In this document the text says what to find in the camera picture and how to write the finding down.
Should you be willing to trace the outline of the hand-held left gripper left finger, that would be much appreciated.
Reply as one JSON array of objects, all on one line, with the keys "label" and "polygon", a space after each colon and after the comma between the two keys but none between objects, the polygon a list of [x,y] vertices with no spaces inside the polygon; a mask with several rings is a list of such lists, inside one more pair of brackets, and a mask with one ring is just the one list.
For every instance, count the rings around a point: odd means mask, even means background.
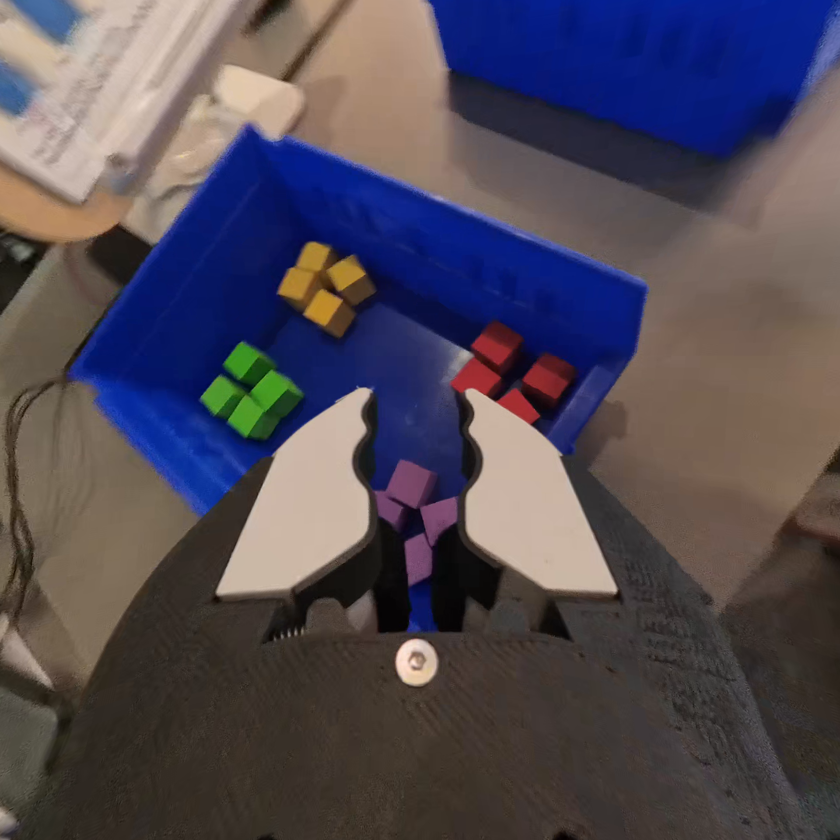
[{"label": "hand-held left gripper left finger", "polygon": [[315,602],[332,599],[352,629],[377,632],[375,431],[375,393],[358,387],[278,447],[217,584],[219,601],[274,601],[297,625]]}]

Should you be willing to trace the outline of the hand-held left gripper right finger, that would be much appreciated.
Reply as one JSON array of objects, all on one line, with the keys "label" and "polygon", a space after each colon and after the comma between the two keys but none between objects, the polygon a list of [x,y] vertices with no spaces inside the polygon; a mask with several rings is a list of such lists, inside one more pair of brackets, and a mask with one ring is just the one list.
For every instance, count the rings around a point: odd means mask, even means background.
[{"label": "hand-held left gripper right finger", "polygon": [[465,632],[510,606],[531,631],[557,602],[618,602],[618,583],[560,451],[476,389],[458,396],[465,486],[434,548],[434,623]]}]

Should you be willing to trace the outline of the blue plastic bin with cubes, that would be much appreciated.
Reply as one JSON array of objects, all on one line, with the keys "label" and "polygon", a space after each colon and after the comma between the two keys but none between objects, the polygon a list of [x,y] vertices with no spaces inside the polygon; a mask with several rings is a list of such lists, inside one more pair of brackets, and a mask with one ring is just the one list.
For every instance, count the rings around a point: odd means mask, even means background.
[{"label": "blue plastic bin with cubes", "polygon": [[[357,256],[376,293],[334,339],[277,295],[310,241]],[[520,382],[542,354],[576,372],[537,429],[562,454],[634,357],[646,284],[568,248],[299,140],[244,130],[94,329],[71,373],[102,415],[199,514],[305,422],[358,386],[377,401],[376,472],[400,459],[460,473],[451,381],[498,321],[523,339]],[[249,442],[200,395],[240,342],[304,393],[271,437]]]}]

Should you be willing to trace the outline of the empty blue plastic bin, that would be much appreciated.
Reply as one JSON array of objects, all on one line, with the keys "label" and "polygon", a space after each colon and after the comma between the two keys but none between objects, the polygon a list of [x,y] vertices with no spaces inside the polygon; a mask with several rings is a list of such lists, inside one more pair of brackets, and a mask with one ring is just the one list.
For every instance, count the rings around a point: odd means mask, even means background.
[{"label": "empty blue plastic bin", "polygon": [[433,1],[447,67],[719,158],[838,59],[838,2]]}]

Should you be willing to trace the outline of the printed instruction sheet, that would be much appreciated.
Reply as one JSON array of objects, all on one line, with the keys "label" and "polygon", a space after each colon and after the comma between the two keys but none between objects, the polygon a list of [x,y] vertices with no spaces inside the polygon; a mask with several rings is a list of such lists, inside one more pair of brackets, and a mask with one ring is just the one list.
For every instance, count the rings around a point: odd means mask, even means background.
[{"label": "printed instruction sheet", "polygon": [[154,167],[262,2],[2,2],[2,166],[68,204]]}]

